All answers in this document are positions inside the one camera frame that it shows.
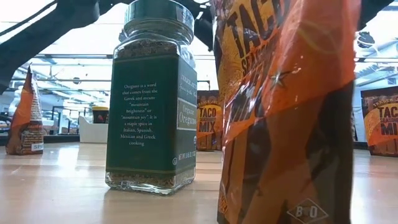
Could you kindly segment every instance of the spice packet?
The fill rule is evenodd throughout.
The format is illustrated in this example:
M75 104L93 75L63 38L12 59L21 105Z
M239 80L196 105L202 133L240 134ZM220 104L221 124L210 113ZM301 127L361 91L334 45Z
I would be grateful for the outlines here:
M7 154L43 154L43 115L39 97L37 82L29 66L21 93L21 101L12 117L6 144Z
M398 87L363 90L362 112L371 155L398 157Z
M349 223L360 0L214 0L218 223Z
M197 149L220 151L223 133L223 111L218 90L198 90Z

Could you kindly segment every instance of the oregano jar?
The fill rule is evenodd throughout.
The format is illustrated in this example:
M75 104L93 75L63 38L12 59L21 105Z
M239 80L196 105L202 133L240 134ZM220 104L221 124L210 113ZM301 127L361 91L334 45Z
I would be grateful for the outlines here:
M170 194L195 178L197 73L193 16L169 0L137 0L114 50L106 183Z

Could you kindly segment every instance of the jar label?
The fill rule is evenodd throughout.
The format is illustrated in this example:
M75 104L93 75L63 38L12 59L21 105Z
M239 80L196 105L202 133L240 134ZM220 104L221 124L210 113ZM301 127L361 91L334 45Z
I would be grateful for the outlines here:
M107 172L174 176L196 165L197 73L178 55L115 59Z

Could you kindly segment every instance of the table surface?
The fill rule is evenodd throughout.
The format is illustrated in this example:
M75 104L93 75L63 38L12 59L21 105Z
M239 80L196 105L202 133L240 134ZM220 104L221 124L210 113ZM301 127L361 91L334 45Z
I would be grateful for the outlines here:
M46 144L34 156L0 147L0 223L214 224L221 153L197 161L194 183L161 197L109 190L104 144ZM397 223L397 177L398 159L355 151L352 224Z

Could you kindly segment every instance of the packet logo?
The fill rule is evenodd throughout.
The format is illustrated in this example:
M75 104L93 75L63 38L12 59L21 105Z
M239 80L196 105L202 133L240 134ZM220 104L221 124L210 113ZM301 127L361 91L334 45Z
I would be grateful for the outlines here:
M319 205L309 198L300 202L287 213L303 224L313 223L329 217Z

